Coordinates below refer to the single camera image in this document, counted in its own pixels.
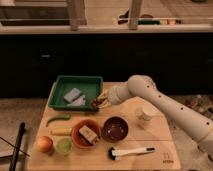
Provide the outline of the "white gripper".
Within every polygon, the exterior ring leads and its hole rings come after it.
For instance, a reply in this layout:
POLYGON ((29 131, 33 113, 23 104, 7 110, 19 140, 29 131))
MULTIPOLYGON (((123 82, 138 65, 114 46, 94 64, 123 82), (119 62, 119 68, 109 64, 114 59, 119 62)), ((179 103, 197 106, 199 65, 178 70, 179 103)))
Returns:
POLYGON ((129 92, 126 85, 119 85, 111 87, 108 92, 102 92, 97 99, 107 98, 108 101, 105 100, 99 105, 99 108, 107 108, 112 105, 119 105, 132 97, 133 95, 129 92))

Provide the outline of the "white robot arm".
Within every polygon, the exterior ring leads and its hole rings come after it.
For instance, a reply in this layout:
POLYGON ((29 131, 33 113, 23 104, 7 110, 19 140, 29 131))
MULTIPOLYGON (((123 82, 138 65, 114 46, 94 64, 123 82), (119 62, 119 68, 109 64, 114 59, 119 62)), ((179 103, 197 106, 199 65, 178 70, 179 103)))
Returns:
POLYGON ((133 75, 124 84, 103 91, 97 97, 97 100, 102 100, 98 107, 119 105, 134 97, 154 105, 213 157, 213 121, 161 93, 149 76, 133 75))

